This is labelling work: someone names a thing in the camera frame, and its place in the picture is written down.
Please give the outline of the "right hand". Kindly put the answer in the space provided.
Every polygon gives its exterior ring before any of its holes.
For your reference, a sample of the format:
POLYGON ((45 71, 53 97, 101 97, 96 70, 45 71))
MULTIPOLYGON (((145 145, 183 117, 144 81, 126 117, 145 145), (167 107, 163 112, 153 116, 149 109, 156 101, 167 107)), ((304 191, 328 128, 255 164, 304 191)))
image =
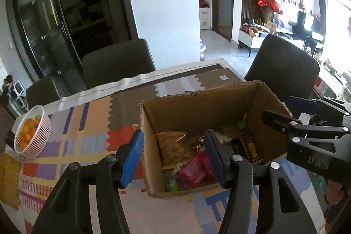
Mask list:
POLYGON ((328 180, 327 183, 327 201, 332 205, 338 205, 338 203, 344 197, 344 190, 342 185, 334 182, 333 180, 328 180))

